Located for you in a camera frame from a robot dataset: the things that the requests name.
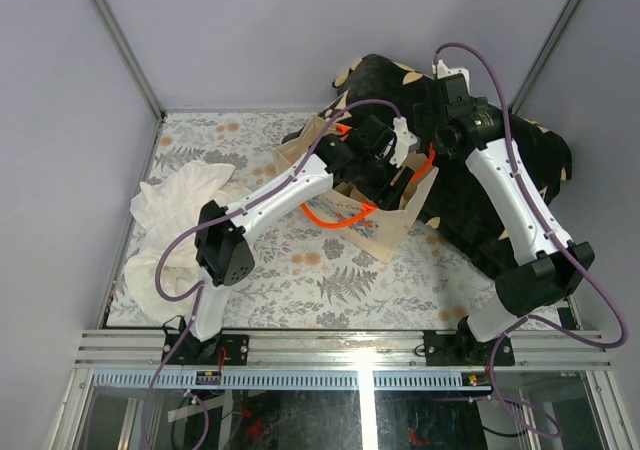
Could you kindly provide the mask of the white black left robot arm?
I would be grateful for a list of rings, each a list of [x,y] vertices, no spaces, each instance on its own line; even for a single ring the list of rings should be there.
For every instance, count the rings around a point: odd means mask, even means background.
[[[191,312],[186,355],[201,365],[217,357],[216,336],[230,289],[254,269],[251,247],[264,230],[341,183],[354,186],[365,198],[358,219],[376,210],[397,209],[414,175],[403,163],[419,146],[405,118],[386,125],[368,117],[345,135],[322,131],[287,171],[243,199],[227,206],[205,204],[195,236],[203,290]]]

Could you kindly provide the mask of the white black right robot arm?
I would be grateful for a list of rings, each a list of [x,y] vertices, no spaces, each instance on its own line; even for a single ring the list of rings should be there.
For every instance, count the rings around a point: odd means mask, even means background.
[[[415,119],[440,169],[457,166],[479,182],[514,253],[516,266],[496,278],[495,296],[458,324],[455,350],[474,365],[504,331],[571,295],[595,254],[549,211],[511,137],[508,113],[471,96],[464,74],[436,73],[430,101],[416,107]]]

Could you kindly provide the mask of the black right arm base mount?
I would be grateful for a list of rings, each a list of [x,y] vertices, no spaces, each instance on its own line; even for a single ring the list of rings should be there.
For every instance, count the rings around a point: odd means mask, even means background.
[[[497,340],[478,342],[469,331],[423,332],[425,359],[428,366],[487,366]]]

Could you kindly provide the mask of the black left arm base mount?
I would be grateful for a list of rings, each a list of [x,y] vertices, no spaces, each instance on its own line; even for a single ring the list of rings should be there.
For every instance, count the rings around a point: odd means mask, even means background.
[[[169,365],[245,366],[250,337],[246,334],[219,333],[204,342],[188,333],[168,360]]]

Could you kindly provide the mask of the beige canvas tote bag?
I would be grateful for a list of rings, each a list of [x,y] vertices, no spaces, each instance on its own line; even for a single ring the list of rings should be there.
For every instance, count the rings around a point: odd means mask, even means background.
[[[417,220],[438,174],[431,155],[411,153],[402,167],[415,174],[396,210],[374,206],[351,184],[340,184],[301,205],[302,212],[315,225],[349,240],[375,259],[387,263]]]

